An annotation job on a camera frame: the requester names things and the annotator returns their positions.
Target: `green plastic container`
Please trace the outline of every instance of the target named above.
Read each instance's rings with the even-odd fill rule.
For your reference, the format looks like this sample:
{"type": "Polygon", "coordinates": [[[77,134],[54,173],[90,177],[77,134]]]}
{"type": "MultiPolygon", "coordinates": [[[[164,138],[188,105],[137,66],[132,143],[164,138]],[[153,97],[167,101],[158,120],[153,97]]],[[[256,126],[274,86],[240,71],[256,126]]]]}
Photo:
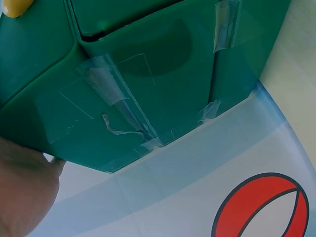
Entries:
{"type": "Polygon", "coordinates": [[[106,172],[169,144],[210,102],[219,115],[249,95],[290,0],[236,2],[217,52],[216,0],[36,0],[2,16],[0,136],[106,172]]]}

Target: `torn tape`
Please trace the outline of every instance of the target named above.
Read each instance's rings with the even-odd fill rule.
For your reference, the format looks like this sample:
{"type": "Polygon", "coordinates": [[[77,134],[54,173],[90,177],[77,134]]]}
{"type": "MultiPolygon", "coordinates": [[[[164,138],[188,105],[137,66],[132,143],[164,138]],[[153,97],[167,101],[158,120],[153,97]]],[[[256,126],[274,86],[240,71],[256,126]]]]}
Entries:
{"type": "MultiPolygon", "coordinates": [[[[141,132],[145,141],[156,137],[155,130],[151,127],[109,55],[89,59],[78,67],[78,71],[82,79],[109,106],[114,105],[118,109],[126,121],[137,131],[133,133],[141,132]]],[[[107,123],[106,126],[115,135],[130,133],[111,129],[107,123]]]]}
{"type": "Polygon", "coordinates": [[[121,130],[116,130],[110,127],[110,120],[109,116],[107,114],[102,114],[103,121],[105,123],[105,126],[107,127],[107,130],[109,130],[111,133],[114,135],[124,135],[124,134],[129,134],[129,133],[136,133],[141,136],[144,136],[144,133],[142,131],[121,131],[121,130]]]}
{"type": "Polygon", "coordinates": [[[118,101],[126,99],[103,57],[95,57],[86,61],[80,65],[78,71],[108,105],[112,106],[118,101]]]}
{"type": "Polygon", "coordinates": [[[234,46],[241,0],[223,0],[215,4],[214,52],[234,46]]]}
{"type": "Polygon", "coordinates": [[[205,123],[208,119],[214,119],[217,116],[217,111],[221,105],[220,100],[215,100],[209,103],[202,111],[202,117],[199,122],[205,123]]]}
{"type": "Polygon", "coordinates": [[[163,147],[163,144],[158,137],[155,137],[149,141],[144,142],[141,144],[141,146],[152,152],[153,150],[163,147]]]}

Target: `light blue stripe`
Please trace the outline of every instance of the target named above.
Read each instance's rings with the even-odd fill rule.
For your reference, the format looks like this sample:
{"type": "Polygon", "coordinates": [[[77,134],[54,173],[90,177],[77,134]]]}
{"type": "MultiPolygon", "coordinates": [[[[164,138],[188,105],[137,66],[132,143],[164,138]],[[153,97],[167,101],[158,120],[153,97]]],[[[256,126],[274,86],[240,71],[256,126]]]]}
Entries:
{"type": "Polygon", "coordinates": [[[310,211],[305,237],[312,237],[316,234],[316,210],[310,211]]]}
{"type": "Polygon", "coordinates": [[[230,161],[284,121],[259,84],[255,98],[207,128],[120,175],[55,204],[30,236],[71,237],[144,209],[230,161]]]}

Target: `finger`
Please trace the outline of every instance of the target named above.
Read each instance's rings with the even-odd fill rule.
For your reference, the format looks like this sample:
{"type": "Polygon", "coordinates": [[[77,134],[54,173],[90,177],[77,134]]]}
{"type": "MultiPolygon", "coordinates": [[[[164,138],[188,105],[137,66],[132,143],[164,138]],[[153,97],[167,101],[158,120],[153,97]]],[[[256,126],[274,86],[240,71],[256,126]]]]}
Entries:
{"type": "Polygon", "coordinates": [[[59,177],[61,173],[63,172],[64,166],[66,164],[66,161],[59,158],[53,158],[53,160],[50,162],[50,165],[52,169],[54,170],[54,173],[59,177]]]}

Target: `yellow knob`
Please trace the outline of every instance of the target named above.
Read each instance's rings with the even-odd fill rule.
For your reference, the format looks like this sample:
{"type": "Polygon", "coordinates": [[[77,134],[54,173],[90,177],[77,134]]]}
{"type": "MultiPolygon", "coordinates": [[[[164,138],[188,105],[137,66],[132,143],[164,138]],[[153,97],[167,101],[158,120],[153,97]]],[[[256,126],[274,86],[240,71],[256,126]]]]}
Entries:
{"type": "Polygon", "coordinates": [[[26,12],[33,2],[34,0],[2,0],[2,12],[15,18],[26,12]]]}

